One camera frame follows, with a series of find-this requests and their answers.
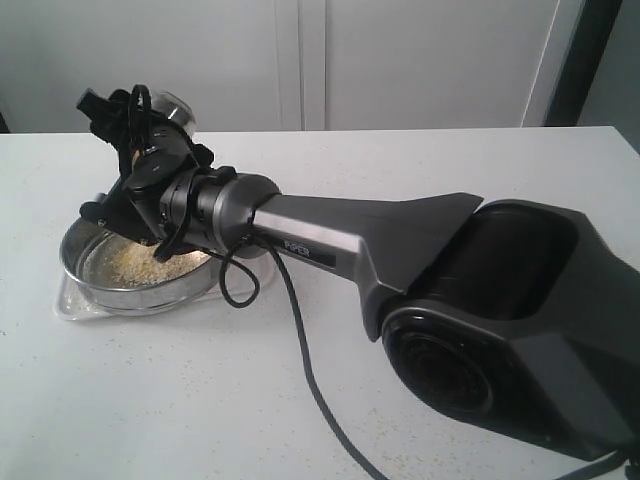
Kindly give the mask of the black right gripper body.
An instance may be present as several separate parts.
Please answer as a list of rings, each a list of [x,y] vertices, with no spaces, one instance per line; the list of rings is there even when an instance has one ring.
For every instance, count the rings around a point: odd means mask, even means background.
[[[168,126],[155,128],[151,140],[151,148],[132,157],[130,173],[122,174],[109,192],[124,193],[156,240],[161,240],[177,225],[161,204],[165,192],[185,172],[211,166],[214,154]]]

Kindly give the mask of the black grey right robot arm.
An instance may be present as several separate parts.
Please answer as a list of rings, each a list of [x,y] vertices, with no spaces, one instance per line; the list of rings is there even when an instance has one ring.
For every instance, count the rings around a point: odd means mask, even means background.
[[[431,408],[575,458],[638,464],[639,274],[583,213],[469,193],[285,195],[215,167],[170,95],[86,91],[77,107],[119,161],[83,219],[159,261],[267,250],[352,281],[367,336]]]

